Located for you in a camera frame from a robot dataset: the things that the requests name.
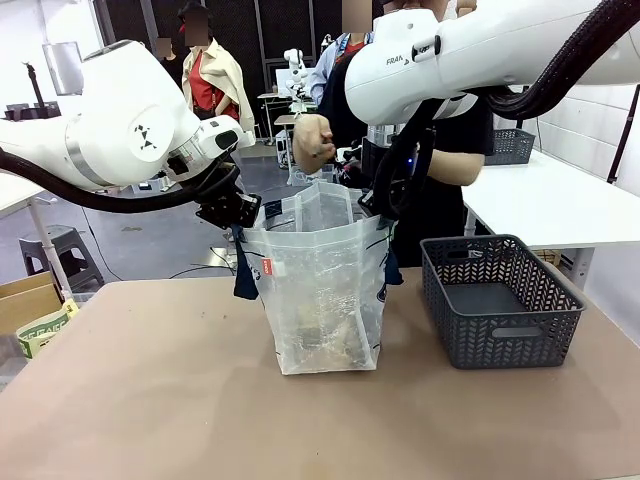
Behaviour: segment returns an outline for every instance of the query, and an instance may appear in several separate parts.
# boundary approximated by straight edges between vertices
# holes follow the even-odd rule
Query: red label
[[[262,269],[264,270],[265,275],[273,275],[273,267],[271,266],[270,258],[262,259]]]

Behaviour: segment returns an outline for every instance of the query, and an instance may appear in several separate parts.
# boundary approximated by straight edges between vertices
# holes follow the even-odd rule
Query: plastic bag
[[[262,207],[240,245],[285,375],[375,370],[392,224],[317,183]]]

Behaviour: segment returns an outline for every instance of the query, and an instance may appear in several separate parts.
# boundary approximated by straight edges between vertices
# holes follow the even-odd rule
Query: stool
[[[60,258],[64,273],[67,275],[67,278],[69,278],[69,285],[71,285],[72,290],[94,279],[100,286],[104,285],[104,278],[98,266],[93,261],[93,257],[75,228],[64,225],[51,225],[47,227],[47,233]],[[83,258],[76,258],[73,255],[72,250],[74,248],[80,250]],[[42,248],[42,242],[36,234],[21,238],[20,250],[22,250],[22,259],[29,276],[49,270],[49,260],[44,252],[44,248]],[[33,264],[34,258],[40,260],[42,264],[40,270],[36,271]]]

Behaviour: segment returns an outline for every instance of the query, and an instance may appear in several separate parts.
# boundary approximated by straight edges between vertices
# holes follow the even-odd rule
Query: person's hand
[[[307,175],[317,172],[336,154],[329,120],[301,115],[293,129],[293,158]]]

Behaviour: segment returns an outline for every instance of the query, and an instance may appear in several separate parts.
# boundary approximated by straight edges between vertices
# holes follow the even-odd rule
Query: floor
[[[286,187],[288,172],[277,167],[273,147],[257,145],[247,149],[238,163],[247,191],[261,194],[263,201],[284,198],[299,190]],[[126,190],[123,195],[131,196],[132,193]],[[80,232],[107,282],[117,281],[115,275],[124,280],[168,278],[201,263],[210,247],[226,247],[228,242],[222,236],[224,232],[196,217],[196,209],[195,204],[187,204],[136,215],[85,210],[103,260],[81,207],[62,200],[40,207],[47,225],[68,225]],[[26,276],[18,238],[33,231],[28,210],[0,219],[0,284]],[[223,268],[206,269],[185,273],[181,278],[229,274]],[[98,285],[88,287],[95,290]]]

